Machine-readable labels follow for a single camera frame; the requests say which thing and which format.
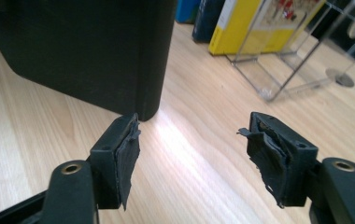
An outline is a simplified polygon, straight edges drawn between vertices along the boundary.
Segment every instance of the clear plastic holder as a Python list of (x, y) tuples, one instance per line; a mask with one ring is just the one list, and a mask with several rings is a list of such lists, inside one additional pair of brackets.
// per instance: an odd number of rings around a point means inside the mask
[[(264, 100), (333, 80), (353, 85), (346, 72), (355, 64), (355, 0), (329, 1), (320, 10), (321, 5), (317, 0), (264, 0), (241, 49), (228, 56)], [(296, 21), (291, 21), (288, 7), (294, 9)], [(319, 39), (313, 37), (330, 12), (337, 14), (330, 27)], [(305, 30), (309, 21), (312, 28)]]

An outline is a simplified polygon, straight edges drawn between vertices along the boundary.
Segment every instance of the wooden table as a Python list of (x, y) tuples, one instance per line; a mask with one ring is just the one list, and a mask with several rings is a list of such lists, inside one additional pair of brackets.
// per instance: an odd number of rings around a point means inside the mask
[[(160, 109), (139, 126), (127, 210), (102, 211), (101, 223), (308, 223), (310, 201), (280, 209), (235, 133), (259, 111), (318, 146), (320, 161), (355, 162), (355, 87), (266, 103), (191, 32), (175, 25)], [(0, 54), (0, 211), (45, 190), (59, 164), (86, 159), (118, 116), (15, 75)]]

